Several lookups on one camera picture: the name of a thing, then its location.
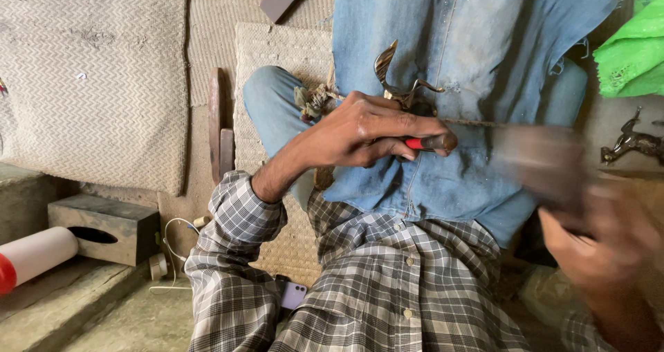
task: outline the purple phone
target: purple phone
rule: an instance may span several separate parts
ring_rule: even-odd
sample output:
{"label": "purple phone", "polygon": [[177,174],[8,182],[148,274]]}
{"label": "purple phone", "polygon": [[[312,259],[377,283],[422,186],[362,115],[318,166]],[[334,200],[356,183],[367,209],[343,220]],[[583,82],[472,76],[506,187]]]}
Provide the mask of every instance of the purple phone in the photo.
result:
{"label": "purple phone", "polygon": [[307,288],[303,285],[295,284],[293,282],[286,282],[284,288],[284,296],[282,296],[282,307],[288,309],[295,309],[302,300],[304,295],[307,294]]}

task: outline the wooden block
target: wooden block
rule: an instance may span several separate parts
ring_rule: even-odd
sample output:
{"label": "wooden block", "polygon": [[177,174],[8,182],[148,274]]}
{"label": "wooden block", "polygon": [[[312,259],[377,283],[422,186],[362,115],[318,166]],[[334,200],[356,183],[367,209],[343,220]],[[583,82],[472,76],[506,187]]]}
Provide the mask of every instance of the wooden block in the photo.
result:
{"label": "wooden block", "polygon": [[69,228],[79,255],[131,266],[159,252],[159,210],[90,195],[48,204],[49,227]]}
{"label": "wooden block", "polygon": [[220,138],[219,177],[223,178],[226,172],[230,172],[234,168],[235,146],[233,141],[233,129],[221,129]]}

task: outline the white plastic bottle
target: white plastic bottle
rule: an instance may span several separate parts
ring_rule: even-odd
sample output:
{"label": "white plastic bottle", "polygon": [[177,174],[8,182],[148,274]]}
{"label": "white plastic bottle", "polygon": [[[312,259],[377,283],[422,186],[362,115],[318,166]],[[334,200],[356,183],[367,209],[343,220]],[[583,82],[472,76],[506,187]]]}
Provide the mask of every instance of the white plastic bottle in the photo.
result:
{"label": "white plastic bottle", "polygon": [[61,226],[0,246],[0,295],[63,263],[79,251],[74,233]]}

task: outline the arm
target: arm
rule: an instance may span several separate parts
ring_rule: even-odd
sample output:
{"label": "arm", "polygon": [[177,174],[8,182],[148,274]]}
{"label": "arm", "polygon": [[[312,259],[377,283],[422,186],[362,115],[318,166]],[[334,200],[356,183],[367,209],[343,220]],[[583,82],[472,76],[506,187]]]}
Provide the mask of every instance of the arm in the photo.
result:
{"label": "arm", "polygon": [[593,187],[585,205],[596,240],[569,234],[540,210],[546,246],[590,311],[565,322],[564,342],[575,351],[660,351],[664,334],[637,287],[661,245],[658,230],[634,193]]}
{"label": "arm", "polygon": [[190,351],[266,350],[281,303],[274,280],[249,266],[262,242],[286,225],[281,199],[306,170],[369,166],[387,155],[415,159],[395,137],[448,132],[435,118],[397,111],[398,104],[353,92],[330,115],[282,148],[253,177],[230,172],[212,194],[213,221],[201,230],[185,271],[194,291]]}

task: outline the knee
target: knee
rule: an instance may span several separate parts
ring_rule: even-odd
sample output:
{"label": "knee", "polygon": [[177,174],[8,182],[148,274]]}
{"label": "knee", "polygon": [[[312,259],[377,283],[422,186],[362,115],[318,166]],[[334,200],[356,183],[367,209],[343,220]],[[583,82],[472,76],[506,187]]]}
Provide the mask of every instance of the knee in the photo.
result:
{"label": "knee", "polygon": [[287,74],[285,69],[277,66],[263,66],[253,71],[242,87],[245,108],[250,116],[270,99]]}

